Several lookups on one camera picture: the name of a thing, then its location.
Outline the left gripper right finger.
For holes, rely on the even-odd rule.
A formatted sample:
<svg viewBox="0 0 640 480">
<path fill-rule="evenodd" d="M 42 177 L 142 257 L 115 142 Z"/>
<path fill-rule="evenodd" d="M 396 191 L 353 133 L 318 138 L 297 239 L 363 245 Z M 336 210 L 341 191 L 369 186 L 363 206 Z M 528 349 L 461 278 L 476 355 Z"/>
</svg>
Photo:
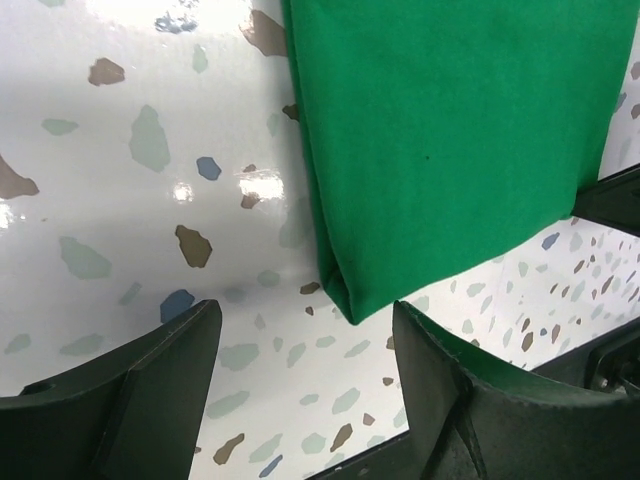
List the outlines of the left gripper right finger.
<svg viewBox="0 0 640 480">
<path fill-rule="evenodd" d="M 393 337 L 423 479 L 636 479 L 639 351 L 589 357 L 575 386 L 517 367 L 442 328 L 408 302 Z"/>
</svg>

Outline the green t-shirt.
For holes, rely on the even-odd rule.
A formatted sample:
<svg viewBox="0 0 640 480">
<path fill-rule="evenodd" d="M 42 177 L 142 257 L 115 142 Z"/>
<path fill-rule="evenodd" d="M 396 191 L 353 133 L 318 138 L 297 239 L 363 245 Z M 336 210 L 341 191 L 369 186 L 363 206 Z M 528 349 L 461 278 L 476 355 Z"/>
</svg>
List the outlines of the green t-shirt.
<svg viewBox="0 0 640 480">
<path fill-rule="evenodd" d="M 635 1 L 286 1 L 321 283 L 359 324 L 566 218 Z"/>
</svg>

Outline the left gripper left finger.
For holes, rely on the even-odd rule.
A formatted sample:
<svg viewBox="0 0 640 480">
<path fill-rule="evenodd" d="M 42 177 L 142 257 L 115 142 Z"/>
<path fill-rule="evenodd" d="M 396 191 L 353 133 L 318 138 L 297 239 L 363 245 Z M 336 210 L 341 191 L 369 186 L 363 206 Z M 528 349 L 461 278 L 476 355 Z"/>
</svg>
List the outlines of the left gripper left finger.
<svg viewBox="0 0 640 480">
<path fill-rule="evenodd" d="M 221 327 L 219 303 L 202 301 L 2 398 L 2 478 L 188 478 Z"/>
</svg>

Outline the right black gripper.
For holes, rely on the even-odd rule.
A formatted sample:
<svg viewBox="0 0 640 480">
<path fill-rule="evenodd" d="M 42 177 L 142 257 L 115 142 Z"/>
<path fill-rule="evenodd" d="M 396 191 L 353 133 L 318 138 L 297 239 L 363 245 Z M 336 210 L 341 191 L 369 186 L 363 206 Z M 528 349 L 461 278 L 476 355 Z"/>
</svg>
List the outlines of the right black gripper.
<svg viewBox="0 0 640 480">
<path fill-rule="evenodd" d="M 578 192 L 572 215 L 619 231 L 638 231 L 640 167 L 628 167 Z"/>
</svg>

